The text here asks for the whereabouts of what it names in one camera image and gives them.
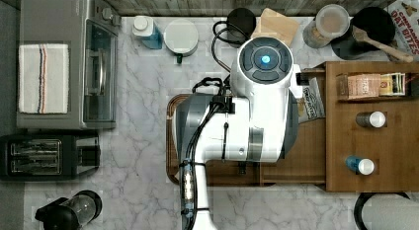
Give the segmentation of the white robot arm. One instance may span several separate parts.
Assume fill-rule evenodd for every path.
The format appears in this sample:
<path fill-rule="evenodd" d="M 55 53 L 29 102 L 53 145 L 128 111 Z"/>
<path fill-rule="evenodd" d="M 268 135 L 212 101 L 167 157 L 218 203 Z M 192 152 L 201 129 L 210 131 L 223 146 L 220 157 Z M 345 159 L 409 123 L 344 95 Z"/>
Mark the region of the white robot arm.
<path fill-rule="evenodd" d="M 298 130 L 299 67 L 276 38 L 244 42 L 229 80 L 215 94 L 193 92 L 173 113 L 179 160 L 182 230 L 216 230 L 210 217 L 210 160 L 275 163 L 293 147 Z"/>

